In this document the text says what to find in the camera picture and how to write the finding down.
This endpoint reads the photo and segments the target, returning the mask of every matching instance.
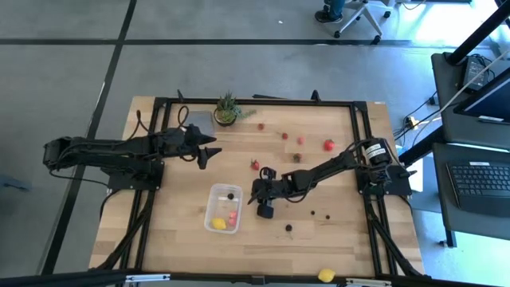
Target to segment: red berry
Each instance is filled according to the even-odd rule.
[[[335,142],[332,141],[332,140],[326,140],[324,142],[324,150],[326,151],[332,151],[333,148],[335,147]]]
[[[261,165],[257,162],[257,160],[252,160],[251,168],[255,171],[258,171],[261,168]]]

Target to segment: chair leg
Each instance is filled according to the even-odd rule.
[[[365,5],[360,5],[358,7],[358,9],[356,9],[356,11],[348,19],[346,19],[346,20],[344,20],[344,22],[342,22],[339,32],[342,33],[352,22],[354,22],[356,20],[356,18],[361,13],[363,13],[363,11],[366,11],[366,10],[367,10],[367,8],[365,7]]]
[[[383,32],[381,30],[381,26],[379,26],[379,24],[377,23],[377,21],[374,19],[374,17],[372,16],[372,14],[370,13],[370,11],[368,9],[365,9],[363,11],[363,15],[367,18],[367,20],[372,24],[372,27],[374,27],[375,31],[377,31],[377,33],[379,34],[379,36],[382,36],[383,35]]]

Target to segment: succulent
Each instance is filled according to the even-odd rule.
[[[256,110],[250,110],[246,113],[243,113],[241,108],[236,103],[236,98],[232,96],[232,92],[228,91],[225,94],[225,97],[220,97],[220,100],[217,104],[218,108],[218,119],[224,123],[231,123],[237,117],[239,119],[245,119],[248,116],[251,116]]]

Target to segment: monitor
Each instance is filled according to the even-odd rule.
[[[481,120],[510,123],[510,68],[462,101],[454,111]]]

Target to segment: person's foot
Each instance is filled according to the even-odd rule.
[[[329,18],[329,13],[324,10],[316,12],[316,20],[321,23],[340,23],[342,21],[342,14],[337,19]]]

